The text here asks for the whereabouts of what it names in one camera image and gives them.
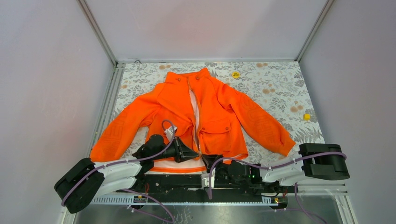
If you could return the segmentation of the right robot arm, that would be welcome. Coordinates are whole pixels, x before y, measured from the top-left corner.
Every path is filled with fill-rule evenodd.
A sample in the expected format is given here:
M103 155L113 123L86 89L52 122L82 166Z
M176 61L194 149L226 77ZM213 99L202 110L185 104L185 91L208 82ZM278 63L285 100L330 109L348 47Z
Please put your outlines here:
M204 189L214 188L215 181L223 179L237 185L268 183L270 190L280 192L307 179L349 179L346 159L340 145L324 143L301 144L298 152L267 164L213 155L204 159L208 170L201 176L201 185Z

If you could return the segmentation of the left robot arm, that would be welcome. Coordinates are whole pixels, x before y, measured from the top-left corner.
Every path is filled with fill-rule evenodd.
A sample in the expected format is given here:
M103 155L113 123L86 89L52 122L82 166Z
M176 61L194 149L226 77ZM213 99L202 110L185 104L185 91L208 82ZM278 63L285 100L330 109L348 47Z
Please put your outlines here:
M54 190L62 200L61 205L74 214L108 193L120 189L141 191L145 185L141 175L153 168L155 160L171 158L181 163L198 156L179 137L172 137L166 144L162 136L155 134L127 158L109 162L81 159L56 182Z

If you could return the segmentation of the orange zip jacket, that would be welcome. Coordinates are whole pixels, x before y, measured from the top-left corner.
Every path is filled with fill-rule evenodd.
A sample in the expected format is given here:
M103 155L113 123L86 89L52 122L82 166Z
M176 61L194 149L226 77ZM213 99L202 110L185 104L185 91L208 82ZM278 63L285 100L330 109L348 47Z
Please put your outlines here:
M198 158L175 162L158 159L154 172L193 173L205 170L204 155L245 159L248 150L244 134L265 149L287 156L295 142L289 132L246 94L212 77L204 68L197 72L169 72L153 91L138 96L104 130L93 147L93 162L121 158L138 130L165 136L173 124L176 136L198 153Z

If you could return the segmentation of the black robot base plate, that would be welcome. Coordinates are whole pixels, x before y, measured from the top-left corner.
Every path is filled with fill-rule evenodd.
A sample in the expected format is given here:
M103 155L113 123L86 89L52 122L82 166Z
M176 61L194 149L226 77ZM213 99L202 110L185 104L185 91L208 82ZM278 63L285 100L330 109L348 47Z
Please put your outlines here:
M263 182L257 175L245 175L232 178L231 186L213 186L212 196L220 192L249 194L273 198L285 198L288 193L294 193L294 188L284 187L279 182ZM188 191L206 193L208 188L201 188L200 175L141 175L130 187L130 190L152 194L186 194Z

